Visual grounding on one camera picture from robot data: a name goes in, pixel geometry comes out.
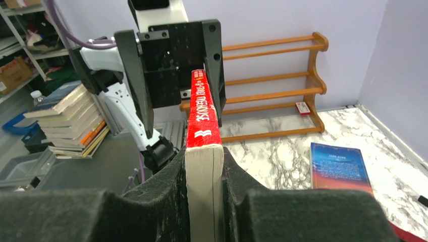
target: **wooden dowel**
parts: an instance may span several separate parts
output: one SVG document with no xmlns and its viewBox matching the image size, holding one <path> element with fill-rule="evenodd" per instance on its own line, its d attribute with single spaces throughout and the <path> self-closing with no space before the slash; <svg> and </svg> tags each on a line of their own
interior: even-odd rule
<svg viewBox="0 0 428 242">
<path fill-rule="evenodd" d="M 277 132 L 254 134 L 254 135 L 224 137 L 222 138 L 222 142 L 230 143 L 230 142 L 242 141 L 242 140 L 265 139 L 265 138 L 281 137 L 281 136 L 287 136 L 287 135 L 298 135 L 298 134 L 318 133 L 318 132 L 320 132 L 320 128 L 318 127 L 305 128 L 305 129 L 298 129 L 298 130 L 277 131 Z"/>
<path fill-rule="evenodd" d="M 289 53 L 289 52 L 296 52 L 296 51 L 303 51 L 303 50 L 310 50 L 310 49 L 324 49 L 324 47 L 325 45 L 323 44 L 316 44 L 316 45 L 309 45 L 309 46 L 296 47 L 296 48 L 290 48 L 290 49 L 279 49 L 279 50 L 256 52 L 256 53 L 250 53 L 250 54 L 224 56 L 223 60 L 229 61 L 231 59 L 242 59 L 242 58 L 249 58 L 249 57 L 256 57 L 256 56 L 263 56 L 263 55 L 270 55 L 270 54 L 281 54 L 281 53 Z"/>
<path fill-rule="evenodd" d="M 295 77 L 305 77 L 305 76 L 309 76 L 309 72 L 297 72 L 297 73 L 288 73 L 288 74 L 281 74 L 281 75 L 275 75 L 275 76 L 241 79 L 241 80 L 227 81 L 227 82 L 225 82 L 225 84 L 226 84 L 226 86 L 232 86 L 232 85 L 241 85 L 241 84 L 256 83 L 256 82 L 266 82 L 266 81 L 272 81 L 272 80 L 295 78 Z"/>
<path fill-rule="evenodd" d="M 261 42 L 248 43 L 248 44 L 237 44 L 237 45 L 226 46 L 223 48 L 223 51 L 262 47 L 262 46 L 269 46 L 269 45 L 275 45 L 275 44 L 286 44 L 286 43 L 293 43 L 293 42 L 313 40 L 313 39 L 315 39 L 314 36 L 309 35 L 309 36 L 301 36 L 301 37 L 294 37 L 294 38 L 287 38 L 287 39 L 261 41 Z"/>
<path fill-rule="evenodd" d="M 323 90 L 321 88 L 317 87 L 317 88 L 299 89 L 299 90 L 286 91 L 286 92 L 275 92 L 275 93 L 251 95 L 251 96 L 244 96 L 244 97 L 232 97 L 232 98 L 227 99 L 226 104 L 262 101 L 262 100 L 267 100 L 267 99 L 294 97 L 294 96 L 301 96 L 301 95 L 308 95 L 308 94 L 317 94 L 317 93 L 321 93 L 322 91 Z"/>
<path fill-rule="evenodd" d="M 296 105 L 295 102 L 289 102 L 289 103 L 265 105 L 265 106 L 259 106 L 259 107 L 248 107 L 248 108 L 238 108 L 238 109 L 231 109 L 231 110 L 223 110 L 222 115 L 236 114 L 236 113 L 243 113 L 243 112 L 256 112 L 256 111 L 262 111 L 262 110 L 268 110 L 268 109 L 275 109 L 275 108 L 294 107 L 295 105 Z"/>
</svg>

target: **clear water bottle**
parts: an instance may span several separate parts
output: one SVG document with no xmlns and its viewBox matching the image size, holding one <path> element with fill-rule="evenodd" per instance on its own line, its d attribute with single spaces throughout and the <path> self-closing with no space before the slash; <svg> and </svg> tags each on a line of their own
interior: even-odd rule
<svg viewBox="0 0 428 242">
<path fill-rule="evenodd" d="M 41 103 L 41 101 L 45 98 L 45 96 L 43 96 L 40 91 L 31 92 L 30 95 L 31 95 L 32 98 L 34 98 L 34 101 L 33 101 L 34 106 L 36 106 L 39 103 Z"/>
</svg>

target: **wooden shelf rail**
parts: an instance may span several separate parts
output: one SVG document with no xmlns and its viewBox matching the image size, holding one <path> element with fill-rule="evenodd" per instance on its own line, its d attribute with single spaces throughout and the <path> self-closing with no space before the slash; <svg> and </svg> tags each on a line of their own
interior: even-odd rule
<svg viewBox="0 0 428 242">
<path fill-rule="evenodd" d="M 289 52 L 309 50 L 309 60 L 308 60 L 308 66 L 307 66 L 306 72 L 287 73 L 287 74 L 281 74 L 281 75 L 256 77 L 256 78 L 233 80 L 233 81 L 226 81 L 225 82 L 226 86 L 232 86 L 232 85 L 243 85 L 243 84 L 251 84 L 251 83 L 258 83 L 258 82 L 268 82 L 268 81 L 273 81 L 273 80 L 281 80 L 281 79 L 296 78 L 296 77 L 306 77 L 306 85 L 305 85 L 306 88 L 305 89 L 289 90 L 289 91 L 283 91 L 283 92 L 266 93 L 266 94 L 258 94 L 258 95 L 250 95 L 250 96 L 243 96 L 243 97 L 233 97 L 233 98 L 228 98 L 226 104 L 262 101 L 262 100 L 267 100 L 267 99 L 276 99 L 276 98 L 284 98 L 284 97 L 302 96 L 303 97 L 302 101 L 306 102 L 306 104 L 308 105 L 308 107 L 310 109 L 310 118 L 311 118 L 315 127 L 314 128 L 296 129 L 296 130 L 287 130 L 287 131 L 278 131 L 278 132 L 269 132 L 269 133 L 264 133 L 264 134 L 253 134 L 253 135 L 244 135 L 244 136 L 235 136 L 235 137 L 223 137 L 224 143 L 241 141 L 241 140 L 248 140 L 248 139 L 280 137 L 280 136 L 295 135 L 295 134 L 322 133 L 324 131 L 324 129 L 325 129 L 324 123 L 319 118 L 319 116 L 316 112 L 315 95 L 325 94 L 327 91 L 327 86 L 326 86 L 325 82 L 319 77 L 319 75 L 316 71 L 316 56 L 317 56 L 319 51 L 327 51 L 327 49 L 329 48 L 329 42 L 328 42 L 327 38 L 325 38 L 323 35 L 321 35 L 318 32 L 314 32 L 312 35 L 308 35 L 308 36 L 301 36 L 301 37 L 294 37 L 294 38 L 286 38 L 286 39 L 278 39 L 278 40 L 262 41 L 262 42 L 256 42 L 256 43 L 247 43 L 247 44 L 238 44 L 238 45 L 226 46 L 223 48 L 223 53 L 227 52 L 227 51 L 233 51 L 233 50 L 257 48 L 257 47 L 263 47 L 263 46 L 286 44 L 286 43 L 309 41 L 309 40 L 312 41 L 312 45 L 303 46 L 303 47 L 295 47 L 295 48 L 285 48 L 285 49 L 272 50 L 272 51 L 262 51 L 262 52 L 248 53 L 248 54 L 224 56 L 223 60 L 228 61 L 231 59 L 250 58 L 250 57 L 256 57 L 256 56 L 264 56 L 264 55 L 271 55 L 271 54 L 281 54 L 281 53 L 289 53 Z M 224 110 L 222 115 L 245 113 L 245 112 L 255 112 L 255 111 L 274 109 L 274 108 L 290 108 L 290 107 L 294 107 L 294 106 L 295 106 L 295 103 L 293 102 L 293 103 L 282 103 L 282 104 L 250 107 L 250 108 L 239 108 L 239 109 L 232 109 L 232 110 Z M 185 111 L 187 113 L 187 115 L 189 115 L 189 108 L 190 108 L 189 103 L 182 102 L 180 105 L 180 110 Z"/>
</svg>

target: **metal shelving unit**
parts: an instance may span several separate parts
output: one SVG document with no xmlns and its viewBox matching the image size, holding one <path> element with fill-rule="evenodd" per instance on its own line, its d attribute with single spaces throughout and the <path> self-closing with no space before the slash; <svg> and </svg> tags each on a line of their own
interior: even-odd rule
<svg viewBox="0 0 428 242">
<path fill-rule="evenodd" d="M 36 67 L 37 72 L 34 73 L 34 75 L 28 79 L 25 83 L 18 86 L 16 89 L 14 89 L 12 92 L 10 92 L 8 95 L 0 98 L 0 103 L 4 102 L 8 97 L 12 96 L 14 93 L 16 93 L 19 89 L 23 88 L 25 85 L 27 85 L 29 82 L 31 82 L 35 77 L 38 75 L 41 75 L 43 79 L 46 80 L 46 74 L 45 71 L 47 69 L 46 62 L 44 61 L 47 58 L 53 58 L 53 57 L 59 57 L 59 56 L 67 56 L 68 51 L 66 49 L 59 49 L 54 50 L 47 53 L 33 53 L 31 50 L 27 48 L 27 44 L 25 42 L 25 36 L 21 36 L 19 34 L 19 31 L 16 29 L 14 24 L 12 23 L 10 18 L 16 18 L 18 20 L 18 23 L 20 27 L 24 30 L 25 33 L 27 33 L 26 28 L 21 24 L 19 15 L 24 14 L 31 14 L 36 12 L 47 12 L 47 7 L 42 1 L 42 4 L 36 5 L 36 6 L 30 6 L 25 8 L 19 8 L 19 9 L 9 9 L 6 3 L 4 1 L 0 2 L 0 15 L 5 20 L 7 26 L 12 31 L 14 37 L 4 38 L 0 39 L 0 58 L 3 58 L 3 56 L 11 55 L 21 49 L 24 49 L 28 57 L 30 58 L 31 62 Z M 42 60 L 44 63 L 41 65 L 38 60 Z"/>
</svg>

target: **white marble surface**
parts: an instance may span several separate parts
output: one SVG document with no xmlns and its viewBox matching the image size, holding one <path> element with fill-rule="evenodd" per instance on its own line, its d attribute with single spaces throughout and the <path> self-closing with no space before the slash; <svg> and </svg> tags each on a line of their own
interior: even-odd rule
<svg viewBox="0 0 428 242">
<path fill-rule="evenodd" d="M 390 222 L 428 240 L 428 208 L 418 203 L 428 195 L 428 177 L 374 125 L 359 108 L 319 113 L 323 134 L 288 136 L 225 144 L 237 163 L 264 186 L 275 190 L 309 189 L 311 142 L 359 148 L 377 201 Z M 239 135 L 245 121 L 222 127 L 224 137 Z M 276 130 L 277 118 L 259 122 Z"/>
</svg>

